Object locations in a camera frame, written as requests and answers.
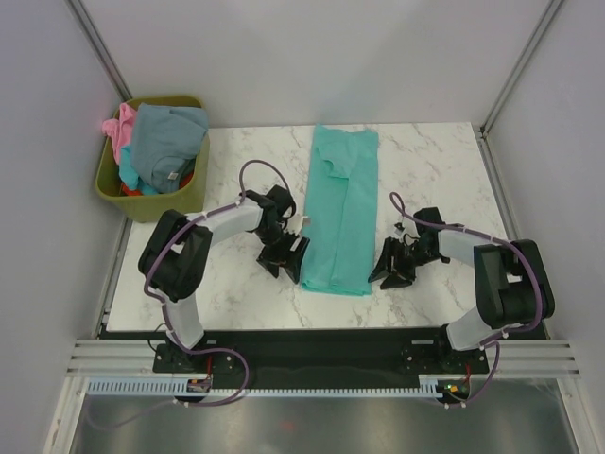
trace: cable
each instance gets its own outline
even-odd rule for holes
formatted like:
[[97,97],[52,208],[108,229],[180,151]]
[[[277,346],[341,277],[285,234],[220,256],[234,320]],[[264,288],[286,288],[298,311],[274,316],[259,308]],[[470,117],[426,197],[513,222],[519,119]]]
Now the cable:
[[465,385],[468,388],[468,392],[466,393],[466,398],[462,398],[462,397],[458,397],[457,395],[455,395],[455,392],[452,392],[451,389],[446,389],[445,392],[450,395],[453,399],[456,399],[458,402],[466,402],[469,398],[469,396],[471,395],[471,392],[473,391],[473,387],[471,386],[471,382],[467,381],[467,378],[464,378],[464,381],[462,382],[462,385]]
[[464,368],[466,369],[466,375],[464,376],[464,381],[462,382],[463,385],[471,382],[471,365],[467,362],[466,364],[464,364]]
[[233,355],[236,358],[238,358],[244,366],[244,372],[245,372],[244,381],[243,381],[242,385],[239,387],[239,389],[237,389],[237,391],[235,391],[235,393],[233,393],[229,397],[225,397],[224,399],[217,400],[216,402],[199,402],[197,404],[190,403],[189,404],[190,407],[216,407],[219,405],[231,403],[235,399],[237,399],[237,397],[242,392],[244,392],[244,390],[246,389],[246,386],[248,385],[248,381],[250,380],[250,368],[248,366],[248,362],[246,362],[244,357],[242,357],[239,353],[237,353],[236,351],[234,351],[230,348],[217,347],[217,348],[208,348],[208,349],[204,349],[204,350],[192,350],[190,348],[185,347],[182,344],[181,340],[178,338],[177,334],[174,332],[172,323],[170,322],[170,316],[168,314],[168,310],[166,307],[166,300],[165,300],[164,296],[151,291],[149,289],[149,285],[151,284],[151,279],[153,278],[153,275],[155,274],[158,267],[160,266],[160,263],[162,263],[162,260],[164,260],[165,256],[168,254],[168,252],[170,251],[172,246],[174,246],[189,229],[191,229],[198,222],[205,220],[205,219],[209,218],[210,216],[214,216],[219,213],[224,213],[231,209],[236,209],[246,199],[246,187],[244,185],[244,172],[245,172],[246,168],[252,164],[262,164],[264,166],[271,168],[273,171],[275,171],[275,173],[277,173],[277,175],[280,177],[280,179],[284,183],[285,190],[287,192],[290,192],[290,186],[288,185],[287,181],[285,180],[284,175],[273,164],[268,163],[267,161],[263,161],[261,159],[252,159],[252,160],[247,161],[239,170],[238,181],[239,181],[239,188],[241,191],[240,195],[239,195],[239,200],[234,203],[230,203],[229,205],[221,206],[208,213],[202,213],[201,215],[197,216],[196,218],[192,219],[187,224],[185,224],[183,227],[181,227],[181,229],[174,236],[172,236],[172,238],[170,238],[170,240],[166,243],[166,245],[164,246],[164,248],[162,249],[162,251],[160,252],[158,257],[156,258],[155,262],[153,262],[153,265],[151,265],[151,268],[149,269],[149,272],[147,273],[147,276],[145,279],[145,286],[143,288],[144,293],[146,295],[150,296],[151,298],[155,298],[162,304],[162,314],[164,315],[164,321],[166,323],[166,328],[172,334],[172,340],[182,349],[183,352],[187,353],[188,355],[208,355],[208,354],[212,354],[212,353],[227,353],[227,354]]
[[468,404],[472,403],[480,395],[482,395],[485,392],[485,390],[487,389],[488,385],[490,383],[492,383],[493,376],[495,375],[495,371],[498,368],[498,363],[500,362],[500,343],[497,342],[497,341],[495,341],[494,343],[486,345],[485,348],[490,348],[492,346],[495,347],[495,356],[493,357],[492,369],[490,370],[490,373],[488,374],[488,377],[483,382],[483,385],[481,386],[481,388],[479,388],[479,390],[475,394],[469,395],[469,398],[466,399],[464,402],[460,402],[459,404],[448,404],[446,406],[447,409],[465,408]]
[[[155,329],[153,330],[153,332],[154,332],[154,333],[157,333],[157,332],[158,332],[158,329],[160,329],[162,326],[165,326],[165,325],[166,325],[166,323],[160,323],[160,324],[158,324],[158,327],[157,327],[157,328],[155,328]],[[149,338],[147,338],[147,345],[149,345],[149,348],[150,348],[151,350],[153,350],[153,353],[155,353],[156,355],[158,354],[158,350],[157,350],[157,349],[155,349],[155,348],[153,348],[153,346],[151,345],[151,339],[149,339]]]
[[533,288],[534,296],[536,298],[536,313],[535,313],[534,318],[531,321],[531,323],[526,324],[524,326],[520,326],[518,328],[503,329],[502,331],[497,332],[497,333],[489,336],[487,339],[483,340],[482,342],[480,342],[479,344],[484,349],[490,348],[492,346],[495,347],[495,357],[493,359],[492,369],[490,370],[488,377],[486,378],[485,382],[483,383],[483,386],[474,395],[469,396],[469,398],[465,402],[460,402],[459,404],[449,404],[449,405],[445,404],[445,407],[447,409],[448,408],[460,408],[460,407],[465,408],[467,404],[470,404],[475,399],[477,399],[485,391],[485,389],[488,387],[488,385],[492,382],[493,376],[495,374],[495,371],[498,367],[498,363],[500,361],[500,344],[497,342],[497,340],[499,340],[501,337],[507,337],[509,332],[524,333],[527,331],[532,331],[533,329],[535,329],[538,326],[538,324],[540,324],[540,321],[542,320],[542,313],[544,310],[544,302],[542,301],[542,293],[540,292],[540,285],[538,284],[538,279],[536,277],[536,274],[533,272],[531,265],[529,265],[529,262],[527,261],[526,257],[523,255],[523,253],[521,251],[519,251],[519,249],[517,247],[515,247],[509,241],[507,241],[505,239],[489,236],[489,235],[479,232],[477,230],[467,229],[466,227],[459,227],[456,225],[448,225],[448,224],[435,224],[433,222],[427,222],[422,219],[414,218],[413,216],[409,215],[406,212],[406,205],[404,204],[404,200],[401,198],[401,196],[398,193],[396,193],[394,191],[391,192],[389,194],[389,199],[390,199],[390,202],[395,207],[395,209],[401,214],[401,216],[403,216],[406,219],[411,220],[412,222],[415,222],[417,224],[420,224],[420,225],[423,225],[425,227],[429,227],[432,229],[436,229],[436,230],[452,230],[454,232],[462,232],[467,235],[477,236],[481,239],[487,239],[488,241],[491,241],[492,243],[499,244],[501,246],[508,248],[519,259],[519,261],[521,262],[521,264],[523,265],[523,268],[525,269],[525,271],[527,273],[529,282],[531,282],[531,287]]
[[390,198],[390,202],[393,204],[395,209],[404,218],[407,218],[407,219],[409,219],[415,223],[418,223],[420,225],[423,225],[425,227],[430,227],[432,229],[452,230],[454,232],[462,232],[464,234],[477,236],[481,239],[486,239],[488,241],[491,241],[492,243],[504,246],[505,248],[508,248],[509,250],[511,250],[512,253],[514,253],[517,256],[517,258],[523,265],[523,268],[525,268],[527,277],[529,278],[529,281],[531,282],[534,296],[536,298],[536,313],[534,315],[533,320],[531,321],[531,323],[526,324],[524,326],[520,326],[518,328],[504,329],[504,330],[502,330],[502,332],[495,333],[494,335],[489,336],[487,339],[483,340],[481,342],[481,345],[485,346],[492,341],[496,341],[496,340],[500,339],[502,336],[506,337],[506,334],[509,332],[526,333],[527,331],[532,331],[533,329],[535,329],[538,326],[538,324],[540,324],[540,321],[542,320],[542,313],[544,310],[544,303],[542,301],[542,293],[540,292],[540,285],[538,284],[538,279],[536,277],[536,274],[533,272],[531,265],[529,265],[529,262],[527,261],[526,257],[512,243],[510,243],[509,241],[507,241],[505,239],[496,238],[494,236],[489,236],[489,235],[479,232],[477,230],[467,229],[466,227],[459,227],[456,225],[448,225],[448,224],[435,224],[433,222],[426,222],[425,220],[414,218],[413,216],[409,215],[406,212],[406,205],[404,204],[404,201],[399,194],[397,194],[396,192],[391,192],[389,194],[389,198]]

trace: pink cloth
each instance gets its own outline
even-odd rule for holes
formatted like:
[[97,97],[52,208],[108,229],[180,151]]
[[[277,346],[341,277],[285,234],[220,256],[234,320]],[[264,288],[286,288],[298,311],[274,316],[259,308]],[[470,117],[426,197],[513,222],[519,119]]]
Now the pink cloth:
[[120,104],[118,119],[105,120],[101,126],[103,133],[112,139],[113,159],[117,164],[120,164],[122,147],[128,145],[132,139],[132,127],[135,119],[136,111],[123,102]]

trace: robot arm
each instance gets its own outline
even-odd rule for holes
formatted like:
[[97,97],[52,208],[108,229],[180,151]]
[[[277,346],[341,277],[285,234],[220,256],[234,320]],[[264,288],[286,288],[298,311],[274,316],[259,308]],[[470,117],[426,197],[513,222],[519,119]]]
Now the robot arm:
[[[285,218],[288,209],[292,215]],[[276,278],[283,268],[298,284],[309,239],[300,236],[304,218],[295,210],[294,200],[281,186],[273,186],[266,195],[246,191],[246,198],[237,208],[219,212],[189,229],[178,243],[182,249],[178,252],[173,248],[165,256],[153,274],[151,286],[165,296],[171,324],[185,347],[195,346],[204,334],[195,290],[210,248],[220,241],[244,232],[255,233],[265,245],[257,262]],[[147,275],[165,245],[188,222],[186,216],[174,210],[162,215],[139,260],[142,274]]]
[[[439,210],[424,208],[414,218],[444,224]],[[465,351],[478,348],[505,328],[530,323],[536,313],[535,295],[527,272],[511,250],[488,240],[451,230],[416,224],[419,237],[411,244],[399,238],[385,240],[383,252],[369,280],[385,280],[381,288],[404,288],[416,279],[416,268],[441,260],[458,260],[475,269],[476,306],[455,322],[445,325],[445,349]],[[542,319],[555,310],[554,297],[538,246],[531,240],[512,244],[528,260],[536,275],[543,299]]]

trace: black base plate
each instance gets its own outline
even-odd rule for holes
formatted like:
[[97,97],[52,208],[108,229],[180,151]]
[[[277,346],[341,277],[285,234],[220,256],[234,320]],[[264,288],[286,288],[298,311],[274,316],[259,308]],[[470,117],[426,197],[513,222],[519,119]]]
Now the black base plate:
[[[319,390],[414,388],[419,374],[487,374],[483,352],[444,355],[439,328],[207,331],[196,349],[233,348],[251,368],[249,389]],[[215,389],[238,388],[242,364],[212,355]],[[206,373],[208,357],[189,356],[168,341],[158,346],[153,372]]]

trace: clothing pile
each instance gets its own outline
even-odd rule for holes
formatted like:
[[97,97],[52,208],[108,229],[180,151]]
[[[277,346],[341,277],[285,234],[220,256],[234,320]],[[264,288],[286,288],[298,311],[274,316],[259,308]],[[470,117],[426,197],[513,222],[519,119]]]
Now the clothing pile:
[[168,194],[185,187],[208,132],[206,111],[198,107],[120,104],[117,119],[106,120],[122,192],[129,196]]

